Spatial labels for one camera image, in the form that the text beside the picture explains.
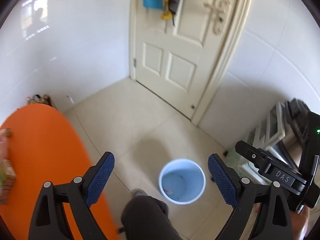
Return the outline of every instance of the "person's leg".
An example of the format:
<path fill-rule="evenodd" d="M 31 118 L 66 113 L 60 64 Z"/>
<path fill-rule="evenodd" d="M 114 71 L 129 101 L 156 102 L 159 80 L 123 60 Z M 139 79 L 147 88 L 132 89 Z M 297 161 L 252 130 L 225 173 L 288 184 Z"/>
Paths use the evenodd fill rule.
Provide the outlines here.
<path fill-rule="evenodd" d="M 147 195 L 137 195 L 122 212 L 127 240 L 182 240 L 168 219 L 166 203 Z"/>

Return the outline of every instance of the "door handle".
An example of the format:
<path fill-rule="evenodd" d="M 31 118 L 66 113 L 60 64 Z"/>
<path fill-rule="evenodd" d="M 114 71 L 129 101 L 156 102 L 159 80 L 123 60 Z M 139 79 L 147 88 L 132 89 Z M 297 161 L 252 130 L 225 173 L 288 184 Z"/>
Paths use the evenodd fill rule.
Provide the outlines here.
<path fill-rule="evenodd" d="M 227 21 L 229 11 L 230 11 L 230 1 L 229 0 L 221 0 L 219 3 L 219 7 L 216 7 L 213 4 L 208 2 L 203 3 L 204 7 L 209 8 L 210 11 L 217 14 L 215 19 L 215 23 L 213 26 L 213 33 L 216 35 L 222 35 L 225 30 L 225 22 Z"/>

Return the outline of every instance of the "foot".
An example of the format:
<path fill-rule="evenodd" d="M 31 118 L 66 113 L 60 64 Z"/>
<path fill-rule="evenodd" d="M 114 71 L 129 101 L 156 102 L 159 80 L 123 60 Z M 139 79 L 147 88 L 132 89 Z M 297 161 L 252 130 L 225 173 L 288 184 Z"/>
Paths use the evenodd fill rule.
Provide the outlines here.
<path fill-rule="evenodd" d="M 148 194 L 144 190 L 138 188 L 132 191 L 132 197 L 137 197 L 137 196 L 148 196 Z"/>

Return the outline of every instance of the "orange tabletop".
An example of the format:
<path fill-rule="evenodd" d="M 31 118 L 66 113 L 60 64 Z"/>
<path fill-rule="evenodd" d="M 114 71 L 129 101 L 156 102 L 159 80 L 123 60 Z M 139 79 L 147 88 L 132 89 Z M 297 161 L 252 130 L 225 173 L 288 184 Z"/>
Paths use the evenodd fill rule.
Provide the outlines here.
<path fill-rule="evenodd" d="M 18 109 L 2 125 L 10 128 L 9 160 L 17 174 L 8 202 L 0 215 L 16 240 L 28 239 L 29 224 L 45 181 L 70 182 L 92 166 L 88 153 L 68 120 L 54 108 L 33 104 Z M 82 239 L 69 204 L 66 216 L 75 239 Z M 108 240 L 116 240 L 117 228 L 101 194 L 90 208 Z"/>

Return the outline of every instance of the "white door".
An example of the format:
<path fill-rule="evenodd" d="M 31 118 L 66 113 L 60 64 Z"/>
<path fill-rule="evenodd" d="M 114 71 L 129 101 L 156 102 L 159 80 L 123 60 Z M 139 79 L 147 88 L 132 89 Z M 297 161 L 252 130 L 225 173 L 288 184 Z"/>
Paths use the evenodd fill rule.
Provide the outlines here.
<path fill-rule="evenodd" d="M 191 118 L 218 59 L 236 0 L 230 1 L 222 35 L 214 33 L 222 0 L 180 0 L 175 26 L 161 10 L 137 4 L 136 80 Z"/>

